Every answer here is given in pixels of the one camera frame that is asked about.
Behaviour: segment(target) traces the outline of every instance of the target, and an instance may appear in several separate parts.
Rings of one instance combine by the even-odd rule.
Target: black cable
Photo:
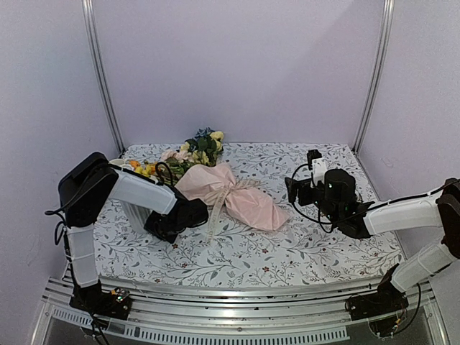
[[[308,166],[308,163],[305,163],[305,164],[302,164],[302,165],[299,165],[297,167],[297,169],[294,170],[294,173],[291,177],[291,180],[294,180],[294,177],[295,175],[297,174],[297,172],[302,168],[302,167],[305,167],[305,166]],[[442,185],[441,187],[431,191],[431,192],[428,192],[428,193],[424,193],[424,194],[417,194],[417,195],[410,195],[410,196],[404,196],[402,198],[398,198],[398,199],[395,199],[395,200],[391,200],[391,201],[388,201],[386,203],[381,203],[379,205],[376,205],[376,206],[373,206],[373,207],[369,207],[367,210],[364,210],[364,211],[361,211],[361,212],[358,212],[358,213],[355,213],[355,214],[352,214],[351,216],[349,217],[346,217],[344,219],[339,219],[338,221],[336,221],[334,224],[337,224],[337,223],[341,223],[341,222],[344,222],[344,221],[349,221],[350,219],[353,219],[357,216],[361,216],[362,214],[365,214],[369,211],[373,211],[373,210],[377,210],[378,208],[382,208],[382,207],[385,207],[385,206],[388,206],[388,205],[391,205],[393,203],[398,203],[400,201],[406,201],[406,200],[412,200],[412,199],[419,199],[419,198],[425,198],[427,196],[431,196],[433,194],[436,194],[444,189],[446,189],[447,187],[449,187],[450,185],[453,185],[455,183],[458,183],[460,182],[460,179],[455,179],[453,181],[451,181],[450,183],[447,183],[446,185]],[[297,213],[299,213],[301,216],[307,218],[309,221],[312,221],[313,223],[317,223],[317,224],[320,224],[321,225],[321,228],[323,228],[323,225],[334,225],[332,223],[324,223],[322,222],[321,220],[315,220],[307,215],[305,215],[304,213],[302,213],[301,211],[299,211],[299,209],[297,208],[297,206],[295,205],[295,201],[291,203],[291,205],[293,206],[293,208],[297,211]]]
[[[299,165],[299,166],[297,167],[297,169],[294,170],[293,175],[292,175],[292,177],[291,177],[291,180],[294,180],[295,176],[297,175],[297,172],[298,172],[301,168],[307,167],[307,166],[308,166],[308,163]],[[307,218],[309,221],[312,221],[313,223],[320,224],[321,226],[322,226],[322,225],[332,225],[332,223],[324,223],[324,222],[322,222],[320,219],[316,220],[316,219],[313,219],[313,218],[307,216],[306,214],[304,214],[303,212],[301,212],[301,211],[297,208],[297,206],[295,205],[295,201],[292,202],[291,205],[293,206],[293,208],[295,209],[295,211],[296,211],[297,213],[299,213],[302,217]]]
[[[99,320],[97,317],[95,317],[94,314],[92,314],[92,313],[89,313],[89,315],[90,315],[90,317],[93,319],[93,322],[91,323],[91,327],[93,328],[94,339],[98,342],[99,345],[103,345],[103,344],[99,341],[99,339],[98,339],[98,337],[97,337],[97,335],[96,335],[96,330],[95,330],[95,328],[94,328],[94,325],[96,325],[96,327],[98,328],[99,333],[101,334],[102,339],[104,340],[104,342],[106,343],[106,345],[110,345],[109,341],[108,341],[107,338],[106,338],[106,335],[103,333],[102,328],[101,328],[101,326],[99,325],[100,320]]]
[[[299,213],[302,217],[307,218],[309,221],[312,221],[313,223],[323,224],[323,225],[332,225],[332,223],[324,223],[322,221],[317,221],[316,219],[307,216],[306,214],[304,214],[301,211],[299,211],[299,209],[297,208],[297,206],[294,203],[291,203],[291,205],[297,211],[297,213]]]
[[[332,229],[332,226],[331,226],[331,230],[327,231],[324,226],[323,226],[323,223],[321,222],[321,209],[318,205],[318,223],[319,223],[319,226],[323,229],[324,232],[326,232],[327,234],[330,234],[334,229]]]
[[[411,196],[404,196],[402,198],[398,198],[398,199],[395,199],[395,200],[390,200],[388,202],[384,202],[384,203],[381,203],[379,205],[376,205],[376,206],[373,206],[373,207],[369,207],[367,210],[364,210],[364,211],[361,211],[361,212],[358,212],[358,213],[355,213],[355,214],[352,214],[350,217],[346,217],[344,219],[340,219],[338,221],[336,221],[336,223],[341,223],[342,221],[349,221],[350,219],[353,219],[354,217],[357,217],[357,216],[361,216],[362,214],[365,214],[369,211],[373,211],[373,210],[377,210],[378,208],[382,208],[382,207],[385,207],[385,206],[388,206],[388,205],[391,205],[393,203],[399,203],[400,201],[406,201],[406,200],[412,200],[412,199],[419,199],[419,198],[425,198],[427,196],[431,196],[433,194],[436,194],[438,192],[441,192],[442,190],[446,189],[447,187],[449,187],[450,185],[453,185],[454,183],[458,183],[460,182],[460,179],[457,178],[455,179],[454,181],[446,184],[446,185],[442,185],[441,187],[439,187],[438,189],[435,189],[434,191],[432,192],[428,192],[428,193],[424,193],[424,194],[417,194],[417,195],[411,195]]]
[[[155,171],[158,173],[158,177],[161,179],[161,182],[163,183],[165,183],[165,179],[163,178],[161,170],[158,169],[158,165],[164,165],[166,167],[167,172],[170,174],[171,187],[173,187],[174,186],[173,172],[171,171],[170,167],[168,167],[165,162],[158,162],[155,165]]]
[[[58,229],[59,229],[59,226],[61,225],[63,226],[63,228],[61,229],[59,237],[58,237]],[[65,221],[60,221],[59,223],[56,224],[56,227],[55,227],[55,245],[56,246],[59,244],[60,240],[62,239],[64,235],[64,227],[65,227]]]
[[[420,284],[417,284],[417,288],[418,288],[418,302],[417,302],[417,308],[415,309],[414,315],[410,319],[409,323],[407,323],[404,326],[404,328],[402,328],[399,331],[395,332],[395,335],[405,331],[406,329],[408,329],[408,327],[412,324],[412,322],[414,322],[415,317],[417,316],[418,310],[420,309],[420,302],[422,301],[422,289],[420,288]]]
[[[81,192],[81,190],[83,189],[83,187],[85,186],[85,183],[88,182],[88,180],[90,178],[92,178],[94,176],[94,173],[96,172],[98,168],[97,167],[94,167],[90,173],[85,177],[85,179],[83,180],[83,182],[80,184],[80,187],[79,189],[77,189],[77,191],[75,192],[75,194],[73,194],[73,197],[67,202],[65,203],[64,205],[62,205],[61,207],[59,208],[56,208],[55,210],[48,210],[48,211],[45,211],[45,215],[46,216],[54,216],[54,215],[58,215],[59,212],[61,211],[64,211],[64,209],[69,206],[77,197],[78,197],[78,194]]]

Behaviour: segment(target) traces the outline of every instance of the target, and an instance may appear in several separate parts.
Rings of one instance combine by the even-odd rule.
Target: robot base
[[[394,295],[390,297],[381,292],[350,297],[345,303],[345,309],[350,312],[353,321],[394,313],[408,306],[409,302],[405,295],[396,298]]]
[[[75,285],[69,305],[90,314],[127,320],[132,299],[128,295],[121,296],[120,293],[114,293],[114,291],[102,292],[101,282],[98,282],[84,288]]]

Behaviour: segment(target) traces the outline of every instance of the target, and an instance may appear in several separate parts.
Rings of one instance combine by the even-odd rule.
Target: green leaf
[[[214,140],[211,139],[211,142],[209,144],[210,144],[209,147],[211,148],[211,150],[217,151],[217,144]]]
[[[208,141],[201,137],[199,140],[198,140],[198,151],[204,151],[208,148]]]
[[[208,147],[212,147],[212,144],[214,142],[214,139],[211,138],[209,135],[206,136],[206,142],[208,143]]]
[[[192,146],[198,146],[197,141],[194,140],[194,139],[189,139],[189,140],[186,140],[185,142],[187,142],[191,147]]]

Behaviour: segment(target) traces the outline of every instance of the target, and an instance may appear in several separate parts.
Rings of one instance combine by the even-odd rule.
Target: yellow flower
[[[192,158],[193,158],[193,160],[195,161],[195,163],[199,163],[199,161],[200,161],[200,156],[198,155],[198,151],[195,151],[195,152],[192,154]]]
[[[190,149],[190,144],[187,142],[180,147],[180,151],[188,151],[188,149]]]
[[[209,164],[209,158],[208,158],[208,155],[207,155],[205,152],[202,152],[202,153],[201,153],[201,162],[202,162],[204,165],[208,165],[208,164]]]
[[[214,140],[214,141],[216,142],[217,152],[222,151],[222,143],[218,140]]]
[[[224,133],[220,132],[220,131],[217,131],[217,132],[212,132],[211,134],[209,134],[211,136],[211,138],[213,138],[214,140],[218,140],[218,141],[221,141],[221,140],[224,140]]]
[[[208,158],[208,156],[206,155],[205,152],[195,151],[192,154],[192,157],[195,160],[195,163],[203,164],[203,165],[209,164],[209,158]]]

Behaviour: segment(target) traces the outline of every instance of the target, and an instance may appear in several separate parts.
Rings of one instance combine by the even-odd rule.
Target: cable
[[[414,315],[410,319],[410,321],[404,326],[404,328],[402,328],[399,331],[395,332],[395,335],[405,331],[406,329],[408,329],[409,326],[412,324],[412,322],[414,322],[415,317],[417,316],[418,310],[420,309],[420,302],[422,301],[422,289],[420,288],[420,284],[418,284],[418,283],[417,283],[417,288],[418,288],[418,302],[417,302],[417,308],[415,309]]]
[[[98,167],[98,166],[95,166],[90,172],[89,174],[87,174],[87,176],[85,177],[85,179],[83,180],[83,182],[80,184],[80,187],[79,189],[77,189],[77,191],[73,194],[73,197],[67,202],[65,203],[64,205],[62,205],[61,207],[59,208],[56,208],[55,210],[48,210],[48,211],[45,211],[45,215],[46,216],[54,216],[54,215],[58,215],[59,212],[61,211],[64,211],[64,209],[69,206],[78,196],[78,194],[83,190],[83,187],[85,186],[85,183],[88,182],[88,180],[90,178],[92,178],[94,176],[94,174],[96,173],[96,170],[97,169],[101,169],[101,167]]]
[[[297,172],[302,168],[302,167],[305,167],[305,166],[308,166],[308,163],[305,163],[305,164],[302,164],[302,165],[299,165],[297,167],[297,169],[294,170],[294,173],[291,177],[291,180],[294,180],[294,177],[295,175],[297,174]],[[376,206],[373,206],[373,207],[370,207],[368,208],[367,210],[364,210],[364,211],[361,211],[361,212],[358,212],[358,213],[355,213],[355,214],[352,214],[351,216],[349,217],[346,217],[344,219],[339,219],[338,221],[335,221],[334,223],[324,223],[322,222],[319,218],[318,220],[315,220],[307,215],[305,215],[304,213],[302,213],[298,208],[297,206],[295,205],[295,201],[291,203],[291,205],[293,206],[293,208],[297,211],[297,213],[299,213],[301,216],[307,218],[309,221],[312,221],[313,223],[317,223],[317,224],[320,224],[321,225],[321,228],[324,230],[323,228],[323,225],[335,225],[337,223],[341,223],[341,222],[344,222],[344,221],[349,221],[350,219],[353,219],[357,216],[361,216],[362,214],[365,214],[369,211],[373,211],[373,210],[377,210],[378,208],[382,208],[382,207],[385,207],[385,206],[388,206],[388,205],[391,205],[393,203],[398,203],[400,201],[406,201],[406,200],[412,200],[412,199],[419,199],[419,198],[425,198],[427,196],[431,196],[433,194],[436,194],[444,189],[446,189],[447,187],[449,187],[450,185],[453,185],[455,183],[458,183],[460,182],[460,179],[457,178],[453,181],[451,181],[450,183],[447,183],[446,185],[442,185],[441,187],[431,191],[431,192],[428,192],[428,193],[424,193],[424,194],[417,194],[417,195],[410,195],[410,196],[405,196],[405,197],[402,197],[402,198],[398,198],[398,199],[395,199],[395,200],[391,200],[391,201],[388,201],[386,203],[381,203],[379,205],[376,205]]]
[[[163,174],[160,169],[158,169],[158,165],[164,165],[166,167],[167,172],[170,174],[170,181],[171,181],[171,187],[174,186],[174,181],[173,181],[173,172],[171,171],[170,167],[167,166],[165,162],[158,162],[155,165],[155,171],[158,172],[158,177],[161,179],[161,182],[165,183],[165,179],[163,178]]]
[[[332,229],[332,226],[331,226],[331,230],[327,231],[324,226],[323,226],[323,223],[321,223],[321,210],[320,210],[320,207],[318,205],[318,223],[319,223],[319,226],[323,229],[324,232],[326,232],[327,234],[330,234],[334,229]]]
[[[90,317],[93,319],[93,322],[91,323],[91,327],[93,328],[94,339],[98,342],[99,345],[103,345],[103,344],[99,341],[99,339],[98,339],[98,337],[97,337],[97,335],[96,335],[96,330],[95,330],[95,328],[94,328],[94,325],[96,325],[96,327],[98,328],[99,333],[101,334],[102,339],[104,340],[104,342],[106,343],[106,345],[110,345],[109,341],[108,341],[107,338],[106,338],[106,335],[103,333],[102,328],[101,328],[101,326],[99,325],[100,320],[99,320],[97,317],[95,317],[93,313],[89,313],[89,315],[90,315]]]
[[[61,229],[60,231],[60,234],[59,234],[59,237],[58,237],[58,229],[59,229],[59,226],[62,225],[63,228]],[[64,228],[65,228],[65,221],[59,221],[57,224],[56,224],[56,227],[55,227],[55,245],[57,246],[60,242],[60,240],[62,239],[63,235],[64,235]]]
[[[323,225],[332,225],[332,223],[324,223],[322,221],[317,221],[316,219],[307,216],[306,214],[304,214],[301,211],[299,211],[299,209],[297,208],[297,206],[294,203],[291,203],[291,205],[297,211],[297,213],[299,213],[302,217],[307,218],[309,221],[312,221],[313,223],[323,224]]]
[[[402,313],[401,313],[401,315],[398,317],[398,319],[397,319],[395,325],[394,325],[393,327],[391,327],[391,328],[385,330],[385,331],[380,332],[380,334],[383,334],[383,336],[380,336],[381,339],[391,338],[391,337],[393,337],[393,336],[395,336],[395,335],[397,335],[397,334],[399,334],[399,333],[405,331],[406,329],[409,328],[409,326],[410,326],[410,325],[412,324],[412,322],[415,320],[415,317],[416,317],[417,314],[418,314],[418,310],[420,309],[420,302],[422,301],[422,290],[421,290],[421,288],[420,288],[420,284],[417,284],[417,288],[418,288],[418,302],[417,302],[417,308],[415,309],[414,315],[412,316],[412,318],[410,319],[410,321],[404,326],[404,328],[400,329],[399,331],[397,330],[398,327],[399,327],[399,322],[401,321],[401,318],[402,318],[403,315],[405,315],[406,312],[407,312],[405,308],[402,308]]]

